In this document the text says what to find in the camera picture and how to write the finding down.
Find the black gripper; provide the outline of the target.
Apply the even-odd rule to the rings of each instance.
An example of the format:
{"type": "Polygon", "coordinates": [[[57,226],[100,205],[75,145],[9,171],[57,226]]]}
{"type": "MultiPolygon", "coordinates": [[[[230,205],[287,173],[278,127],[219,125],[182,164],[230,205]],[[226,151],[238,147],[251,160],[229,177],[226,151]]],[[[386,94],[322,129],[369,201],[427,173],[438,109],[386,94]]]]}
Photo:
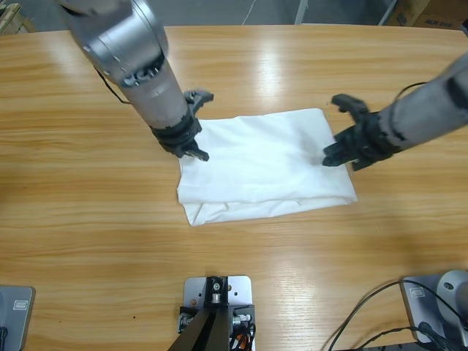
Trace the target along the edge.
{"type": "Polygon", "coordinates": [[[402,152],[391,130],[389,113],[348,113],[355,123],[335,135],[336,142],[324,148],[322,165],[338,167],[351,163],[352,169],[358,171],[402,152]]]}
{"type": "Polygon", "coordinates": [[[163,149],[181,159],[190,156],[202,162],[209,160],[209,155],[199,149],[195,137],[202,132],[200,122],[193,116],[190,110],[181,121],[174,127],[165,129],[151,128],[154,137],[158,140],[163,149]]]}

